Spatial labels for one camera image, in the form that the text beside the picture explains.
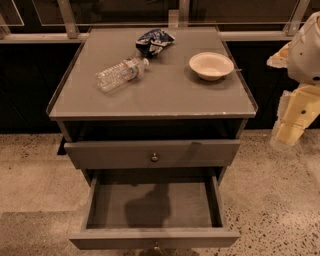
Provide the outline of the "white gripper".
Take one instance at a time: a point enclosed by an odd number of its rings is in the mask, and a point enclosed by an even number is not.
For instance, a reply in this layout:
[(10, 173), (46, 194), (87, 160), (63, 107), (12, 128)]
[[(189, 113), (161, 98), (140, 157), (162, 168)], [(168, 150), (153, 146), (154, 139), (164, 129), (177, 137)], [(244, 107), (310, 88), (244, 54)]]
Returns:
[(320, 12), (313, 13), (290, 44), (285, 44), (267, 60), (269, 67), (287, 67), (291, 79), (304, 83), (293, 92), (285, 90), (280, 97), (270, 141), (276, 150), (294, 146), (320, 115), (319, 20)]

